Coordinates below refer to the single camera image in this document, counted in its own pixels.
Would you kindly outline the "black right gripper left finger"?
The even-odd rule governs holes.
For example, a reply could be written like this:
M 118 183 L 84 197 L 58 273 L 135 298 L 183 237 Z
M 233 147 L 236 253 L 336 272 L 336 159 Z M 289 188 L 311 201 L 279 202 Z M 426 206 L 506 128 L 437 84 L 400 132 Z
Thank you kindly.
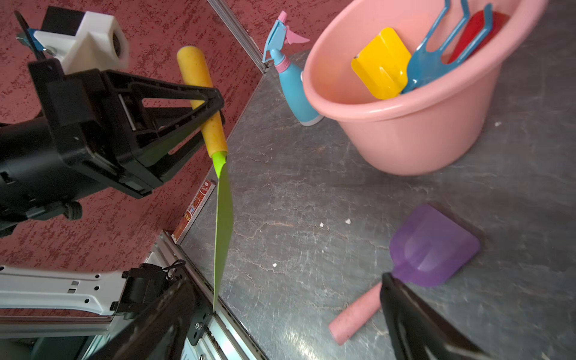
M 92 359 L 180 359 L 194 314 L 194 288 L 179 280 Z

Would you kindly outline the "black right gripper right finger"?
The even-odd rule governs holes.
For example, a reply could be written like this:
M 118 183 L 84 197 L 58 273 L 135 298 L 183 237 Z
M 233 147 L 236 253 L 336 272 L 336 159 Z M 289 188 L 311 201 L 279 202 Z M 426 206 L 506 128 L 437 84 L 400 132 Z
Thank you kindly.
M 490 356 L 387 272 L 379 294 L 397 359 L 489 359 Z

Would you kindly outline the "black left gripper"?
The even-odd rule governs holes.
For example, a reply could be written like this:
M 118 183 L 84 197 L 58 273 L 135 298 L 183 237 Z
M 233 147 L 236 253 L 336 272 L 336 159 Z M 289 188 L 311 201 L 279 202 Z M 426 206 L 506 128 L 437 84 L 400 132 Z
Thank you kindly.
M 32 61 L 28 71 L 41 111 L 31 120 L 1 125 L 2 236 L 29 220 L 79 220 L 79 201 L 106 188 L 146 197 L 201 146 L 221 172 L 224 99 L 216 88 L 110 70 L 65 75 L 55 58 Z M 187 105 L 150 107 L 146 99 Z M 164 135 L 134 152 L 136 175 L 114 152 L 127 144 L 124 122 L 137 135 Z

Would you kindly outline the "purple toy shovel pink handle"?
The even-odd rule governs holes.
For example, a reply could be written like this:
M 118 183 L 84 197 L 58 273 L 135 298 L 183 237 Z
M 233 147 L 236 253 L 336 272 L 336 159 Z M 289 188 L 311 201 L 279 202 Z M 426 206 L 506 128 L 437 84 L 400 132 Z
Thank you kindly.
M 391 275 L 420 287 L 438 287 L 468 263 L 481 248 L 479 239 L 428 204 L 415 208 L 393 235 Z M 338 345 L 347 342 L 381 308 L 382 284 L 373 286 L 328 326 Z

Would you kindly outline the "blue pink spray bottle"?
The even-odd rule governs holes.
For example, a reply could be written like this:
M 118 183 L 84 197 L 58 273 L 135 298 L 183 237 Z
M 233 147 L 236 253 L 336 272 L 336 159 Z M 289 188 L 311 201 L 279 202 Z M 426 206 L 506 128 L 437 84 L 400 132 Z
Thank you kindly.
M 305 95 L 303 69 L 283 53 L 285 44 L 305 44 L 310 40 L 291 30 L 287 18 L 287 13 L 282 11 L 274 22 L 265 42 L 262 63 L 273 62 L 289 108 L 303 126 L 310 127 L 320 122 L 323 116 L 311 106 Z

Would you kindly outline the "yellow toy shovel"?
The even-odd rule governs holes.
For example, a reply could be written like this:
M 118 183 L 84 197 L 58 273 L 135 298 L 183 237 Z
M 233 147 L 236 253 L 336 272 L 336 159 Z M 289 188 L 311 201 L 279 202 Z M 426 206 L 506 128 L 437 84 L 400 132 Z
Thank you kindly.
M 397 32 L 387 27 L 352 59 L 351 67 L 375 98 L 387 100 L 407 86 L 411 58 Z

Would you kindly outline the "blue toy rake yellow handle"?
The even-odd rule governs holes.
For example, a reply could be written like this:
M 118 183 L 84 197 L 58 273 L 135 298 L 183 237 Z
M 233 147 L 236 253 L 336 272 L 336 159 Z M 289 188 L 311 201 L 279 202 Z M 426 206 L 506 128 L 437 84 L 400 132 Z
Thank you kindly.
M 493 5 L 488 3 L 484 6 L 482 12 L 484 16 L 483 27 L 481 27 L 480 31 L 472 38 L 468 45 L 466 45 L 456 60 L 450 63 L 444 63 L 442 60 L 444 52 L 472 19 L 469 2 L 461 1 L 460 6 L 463 11 L 462 18 L 457 23 L 456 27 L 454 27 L 454 29 L 449 33 L 444 42 L 442 42 L 441 46 L 437 50 L 431 52 L 427 49 L 428 42 L 451 7 L 451 2 L 449 0 L 444 1 L 444 6 L 441 12 L 433 22 L 420 45 L 417 46 L 414 54 L 412 54 L 411 60 L 409 60 L 406 68 L 407 85 L 402 90 L 402 95 L 426 86 L 462 65 L 491 33 L 494 24 Z

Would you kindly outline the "red toy shovel wooden handle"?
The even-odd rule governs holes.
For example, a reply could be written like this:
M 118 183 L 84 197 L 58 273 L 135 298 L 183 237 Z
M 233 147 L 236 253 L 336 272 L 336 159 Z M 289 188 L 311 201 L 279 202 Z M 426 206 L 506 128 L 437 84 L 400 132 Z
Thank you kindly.
M 498 11 L 492 12 L 492 29 L 487 34 L 487 36 L 482 40 L 482 42 L 469 54 L 473 56 L 475 53 L 480 51 L 488 42 L 494 38 L 498 32 L 504 27 L 509 21 L 510 16 L 505 13 L 500 13 Z M 483 30 L 485 25 L 484 11 L 480 10 L 471 16 L 468 24 L 463 30 L 453 53 L 448 58 L 448 63 L 451 64 L 458 59 L 463 51 L 468 47 L 469 43 L 474 40 L 474 38 Z

